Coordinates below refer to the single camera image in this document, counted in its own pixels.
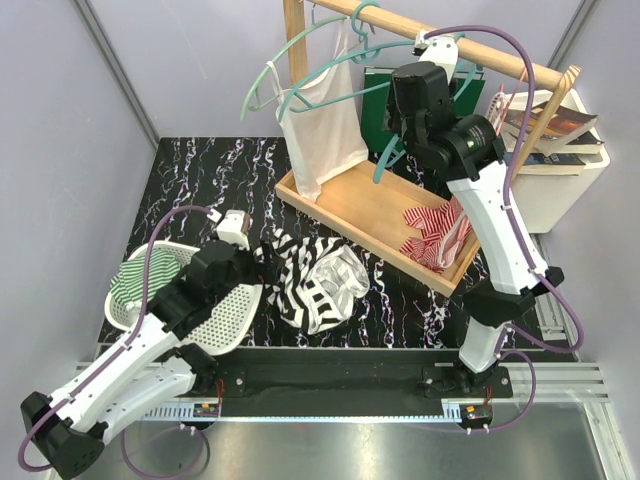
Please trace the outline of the white storage box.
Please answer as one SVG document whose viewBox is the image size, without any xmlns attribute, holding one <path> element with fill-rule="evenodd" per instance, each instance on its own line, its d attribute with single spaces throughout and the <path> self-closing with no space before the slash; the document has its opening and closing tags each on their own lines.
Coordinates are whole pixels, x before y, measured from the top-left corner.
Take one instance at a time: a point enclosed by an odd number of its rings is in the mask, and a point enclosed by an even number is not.
<svg viewBox="0 0 640 480">
<path fill-rule="evenodd" d="M 590 114 L 574 89 L 564 97 L 560 106 Z M 602 140 L 595 126 L 593 130 L 595 136 Z M 529 232 L 541 234 L 551 231 L 610 164 L 605 144 L 595 159 L 591 156 L 589 161 L 585 157 L 582 158 L 586 166 L 580 175 L 523 175 L 519 171 L 512 190 Z"/>
</svg>

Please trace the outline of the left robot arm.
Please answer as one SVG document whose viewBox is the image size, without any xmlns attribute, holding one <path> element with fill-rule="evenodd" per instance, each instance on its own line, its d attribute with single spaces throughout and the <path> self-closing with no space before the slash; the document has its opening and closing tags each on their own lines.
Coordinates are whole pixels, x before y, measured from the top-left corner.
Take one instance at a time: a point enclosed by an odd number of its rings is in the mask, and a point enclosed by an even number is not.
<svg viewBox="0 0 640 480">
<path fill-rule="evenodd" d="M 188 263 L 142 307 L 141 322 L 66 385 L 21 403 L 24 442 L 60 478 L 74 479 L 153 407 L 208 394 L 217 358 L 242 342 L 262 290 L 249 249 L 214 240 L 191 250 Z"/>
</svg>

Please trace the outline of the stack of books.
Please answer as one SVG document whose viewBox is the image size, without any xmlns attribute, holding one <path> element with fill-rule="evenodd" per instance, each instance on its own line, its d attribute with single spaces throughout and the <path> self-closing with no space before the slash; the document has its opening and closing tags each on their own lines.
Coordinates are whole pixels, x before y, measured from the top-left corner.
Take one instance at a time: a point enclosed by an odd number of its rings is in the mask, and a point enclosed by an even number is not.
<svg viewBox="0 0 640 480">
<path fill-rule="evenodd" d="M 535 105 L 526 129 L 525 140 L 531 133 L 548 102 Z M 500 135 L 504 141 L 505 159 L 510 161 L 520 132 L 524 110 L 509 109 L 501 125 Z M 585 114 L 560 106 L 549 124 L 535 142 L 520 173 L 523 175 L 575 176 L 580 175 L 586 163 L 583 156 L 599 155 L 604 142 L 595 136 L 593 128 L 598 116 Z"/>
</svg>

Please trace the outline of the green white striped garment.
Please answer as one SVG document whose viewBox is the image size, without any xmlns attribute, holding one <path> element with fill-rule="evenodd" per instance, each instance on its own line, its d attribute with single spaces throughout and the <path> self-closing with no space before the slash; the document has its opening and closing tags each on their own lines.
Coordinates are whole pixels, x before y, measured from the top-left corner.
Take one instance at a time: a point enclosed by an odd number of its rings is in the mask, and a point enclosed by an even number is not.
<svg viewBox="0 0 640 480">
<path fill-rule="evenodd" d="M 123 306 L 140 303 L 143 298 L 143 282 L 146 254 L 123 262 L 117 274 L 111 279 L 110 293 L 116 302 Z M 171 282 L 181 270 L 181 264 L 171 253 L 152 250 L 147 275 L 147 299 L 151 300 L 155 293 Z"/>
</svg>

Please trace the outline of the wooden tray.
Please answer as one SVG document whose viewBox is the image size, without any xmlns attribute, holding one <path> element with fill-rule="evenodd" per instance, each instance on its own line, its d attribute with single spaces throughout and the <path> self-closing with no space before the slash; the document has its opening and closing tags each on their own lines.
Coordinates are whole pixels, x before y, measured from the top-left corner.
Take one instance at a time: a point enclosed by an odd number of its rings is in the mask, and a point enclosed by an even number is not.
<svg viewBox="0 0 640 480">
<path fill-rule="evenodd" d="M 364 161 L 332 178 L 312 202 L 302 197 L 289 171 L 275 186 L 276 195 L 385 262 L 429 288 L 449 297 L 453 294 L 480 248 L 471 234 L 452 266 L 435 273 L 403 255 L 400 248 L 418 231 L 404 222 L 405 210 L 437 208 L 445 200 L 402 177 L 387 172 L 376 184 L 375 165 Z"/>
</svg>

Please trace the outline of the black white striped tank top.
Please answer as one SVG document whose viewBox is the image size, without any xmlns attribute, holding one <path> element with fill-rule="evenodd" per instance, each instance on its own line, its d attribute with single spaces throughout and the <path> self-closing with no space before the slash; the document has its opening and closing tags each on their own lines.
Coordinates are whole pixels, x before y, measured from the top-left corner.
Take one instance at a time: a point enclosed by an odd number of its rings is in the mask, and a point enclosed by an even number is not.
<svg viewBox="0 0 640 480">
<path fill-rule="evenodd" d="M 364 265 L 338 237 L 294 238 L 278 229 L 253 255 L 267 303 L 309 335 L 349 320 L 370 289 Z"/>
</svg>

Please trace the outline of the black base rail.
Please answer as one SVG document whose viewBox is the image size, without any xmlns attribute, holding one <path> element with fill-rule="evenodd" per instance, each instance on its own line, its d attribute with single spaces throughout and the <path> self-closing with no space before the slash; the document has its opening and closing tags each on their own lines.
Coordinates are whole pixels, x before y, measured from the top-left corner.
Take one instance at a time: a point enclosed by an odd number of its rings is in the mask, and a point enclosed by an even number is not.
<svg viewBox="0 0 640 480">
<path fill-rule="evenodd" d="M 508 370 L 473 380 L 455 350 L 242 347 L 217 360 L 214 387 L 189 400 L 222 401 L 226 420 L 418 419 L 443 414 L 444 400 L 513 396 Z"/>
</svg>

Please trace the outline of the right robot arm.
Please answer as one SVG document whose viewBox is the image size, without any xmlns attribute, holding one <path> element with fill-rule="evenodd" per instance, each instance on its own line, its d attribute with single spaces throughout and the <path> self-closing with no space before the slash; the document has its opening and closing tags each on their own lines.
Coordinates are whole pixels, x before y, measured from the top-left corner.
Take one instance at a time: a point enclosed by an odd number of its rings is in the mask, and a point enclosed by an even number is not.
<svg viewBox="0 0 640 480">
<path fill-rule="evenodd" d="M 489 277 L 468 290 L 469 324 L 459 350 L 454 384 L 476 396 L 490 383 L 507 323 L 531 310 L 536 297 L 564 274 L 535 251 L 512 193 L 504 143 L 483 116 L 457 115 L 446 71 L 430 61 L 397 68 L 391 76 L 387 126 L 409 155 L 433 169 L 481 244 Z"/>
</svg>

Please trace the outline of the green binder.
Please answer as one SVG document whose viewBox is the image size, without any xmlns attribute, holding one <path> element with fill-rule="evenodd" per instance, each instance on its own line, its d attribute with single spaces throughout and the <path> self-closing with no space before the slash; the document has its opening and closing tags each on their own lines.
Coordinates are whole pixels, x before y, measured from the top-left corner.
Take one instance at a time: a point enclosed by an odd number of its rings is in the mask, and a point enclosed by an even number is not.
<svg viewBox="0 0 640 480">
<path fill-rule="evenodd" d="M 393 68 L 366 66 L 364 68 L 364 88 L 382 85 L 382 88 L 365 93 L 362 97 L 361 135 L 370 152 L 382 153 L 392 138 L 392 133 L 384 129 L 386 101 L 389 81 Z M 482 68 L 462 67 L 454 75 L 455 110 L 458 116 L 472 114 L 484 88 Z"/>
</svg>

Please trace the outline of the pink hanger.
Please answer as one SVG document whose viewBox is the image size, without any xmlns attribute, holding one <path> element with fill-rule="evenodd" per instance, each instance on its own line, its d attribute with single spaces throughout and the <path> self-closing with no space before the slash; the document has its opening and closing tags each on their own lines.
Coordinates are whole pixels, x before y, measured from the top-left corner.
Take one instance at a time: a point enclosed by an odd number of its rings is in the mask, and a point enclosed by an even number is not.
<svg viewBox="0 0 640 480">
<path fill-rule="evenodd" d="M 504 92 L 504 87 L 501 86 L 499 91 L 493 96 L 489 108 L 486 113 L 487 120 L 493 126 L 495 133 L 500 135 L 502 126 L 506 119 L 506 115 L 511 106 L 512 101 L 515 99 L 515 95 L 518 93 L 522 83 L 527 76 L 526 69 L 523 69 L 518 79 L 516 87 L 511 94 Z"/>
</svg>

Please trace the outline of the teal hanger with white top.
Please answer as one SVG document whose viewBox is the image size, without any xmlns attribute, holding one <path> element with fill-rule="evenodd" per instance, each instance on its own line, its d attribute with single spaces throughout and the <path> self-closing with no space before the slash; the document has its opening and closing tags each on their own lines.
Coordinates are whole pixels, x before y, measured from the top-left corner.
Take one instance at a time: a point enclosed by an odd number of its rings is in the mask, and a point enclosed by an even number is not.
<svg viewBox="0 0 640 480">
<path fill-rule="evenodd" d="M 284 23 L 285 34 L 287 42 L 284 46 L 275 54 L 271 59 L 271 62 L 275 64 L 283 56 L 288 58 L 289 77 L 292 82 L 302 80 L 303 77 L 309 73 L 309 62 L 307 54 L 306 37 L 315 30 L 324 27 L 325 25 L 341 22 L 346 20 L 345 15 L 335 15 L 320 21 L 314 21 L 310 25 L 306 24 L 306 17 L 304 10 L 294 12 L 293 10 L 284 9 Z M 266 107 L 272 102 L 272 99 L 261 101 L 259 94 L 259 87 L 262 81 L 266 78 L 267 73 L 270 71 L 270 67 L 266 66 L 256 77 L 253 84 L 250 86 L 246 93 L 241 110 L 240 120 L 243 121 L 248 112 L 256 112 Z"/>
</svg>

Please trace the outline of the red white striped garment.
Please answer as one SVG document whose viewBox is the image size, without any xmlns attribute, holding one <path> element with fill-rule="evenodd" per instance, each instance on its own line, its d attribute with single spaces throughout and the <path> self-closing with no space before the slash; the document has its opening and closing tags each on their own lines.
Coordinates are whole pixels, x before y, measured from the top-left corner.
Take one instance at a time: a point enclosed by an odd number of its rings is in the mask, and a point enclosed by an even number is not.
<svg viewBox="0 0 640 480">
<path fill-rule="evenodd" d="M 407 209 L 405 224 L 420 231 L 420 237 L 409 237 L 400 252 L 436 273 L 442 273 L 456 259 L 472 232 L 469 218 L 456 197 L 436 208 L 424 206 Z"/>
</svg>

